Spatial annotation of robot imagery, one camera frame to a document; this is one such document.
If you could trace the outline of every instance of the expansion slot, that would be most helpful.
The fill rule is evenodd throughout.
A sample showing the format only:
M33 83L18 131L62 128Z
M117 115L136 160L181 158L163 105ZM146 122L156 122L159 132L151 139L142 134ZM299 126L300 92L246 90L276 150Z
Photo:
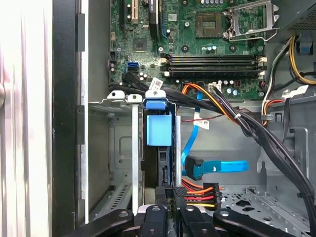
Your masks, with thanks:
M119 28L125 32L125 0L119 0Z
M138 0L132 0L132 22L138 24Z

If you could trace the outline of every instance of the black ram slot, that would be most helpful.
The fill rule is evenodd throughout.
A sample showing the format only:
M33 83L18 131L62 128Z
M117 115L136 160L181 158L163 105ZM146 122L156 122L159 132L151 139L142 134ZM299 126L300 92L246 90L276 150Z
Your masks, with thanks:
M266 70L259 66L259 57L253 55L224 56L163 56L166 62L161 71L169 72L172 78L196 77L257 77Z
M177 79L187 79L187 78L206 78L206 77L214 77L214 78L254 78L257 77L258 74L262 70L230 70L230 69L222 69L222 70L204 70L199 68L186 68L186 69L173 69L169 68L169 77L177 78Z

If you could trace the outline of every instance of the wire bundle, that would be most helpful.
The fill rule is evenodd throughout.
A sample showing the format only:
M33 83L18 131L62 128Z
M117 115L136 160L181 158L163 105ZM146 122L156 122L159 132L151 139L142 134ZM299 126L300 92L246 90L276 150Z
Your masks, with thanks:
M215 207L212 187L204 190L202 186L191 183L184 178L182 178L182 185L188 190L187 195L184 197L188 205Z
M148 90L148 86L146 84L131 74L125 75L123 77L123 82L129 84L129 86L135 89L142 90L144 92ZM303 198L308 213L311 236L316 236L316 207L314 206L314 189L284 144L252 116L244 113L241 110L233 108L222 92L220 92L217 88L213 88L211 92L208 92L205 90L205 88L199 85L192 83L188 83L187 85L188 87L201 91L209 99L209 101L193 99L168 87L163 86L161 89L166 92L166 96L170 102L172 101L178 103L178 106L184 105L186 107L207 109L219 114L223 114L227 116L229 120L239 125L245 136L253 137L254 140L265 150L266 154L274 163L274 165L299 190L299 196Z

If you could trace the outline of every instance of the metal bracket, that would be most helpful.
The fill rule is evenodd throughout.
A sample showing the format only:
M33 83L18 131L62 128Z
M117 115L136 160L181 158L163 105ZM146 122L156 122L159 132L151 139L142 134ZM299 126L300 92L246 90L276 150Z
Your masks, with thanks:
M272 121L275 119L274 115L261 115L261 120L262 121Z
M127 101L128 104L141 104L143 102L143 97L138 94L128 95Z
M145 93L146 99L163 99L166 98L166 92L164 90L148 90Z
M261 29L248 29L247 32L242 33L240 31L240 24L239 24L239 17L240 13L244 10L251 10L255 7L264 6L263 10L265 11L266 15L266 26ZM228 39L229 41L242 41L242 40L255 40L255 39L263 39L264 41L269 41L272 39L276 34L278 28L274 28L275 22L279 19L279 15L275 14L278 11L278 7L271 3L271 0L260 0L256 2L247 3L244 5L230 7L225 11L223 14L227 16L230 22L230 27L227 32L223 33L223 37ZM272 36L268 37L267 39L262 36L255 36L254 38L243 38L240 37L254 35L258 33L265 33L269 31L274 31Z

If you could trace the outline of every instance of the pci express slot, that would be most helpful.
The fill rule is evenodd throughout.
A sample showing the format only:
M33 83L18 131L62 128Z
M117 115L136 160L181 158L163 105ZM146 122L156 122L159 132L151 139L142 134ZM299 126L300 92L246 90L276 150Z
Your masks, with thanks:
M119 28L125 32L125 0L119 0L120 8L119 8Z

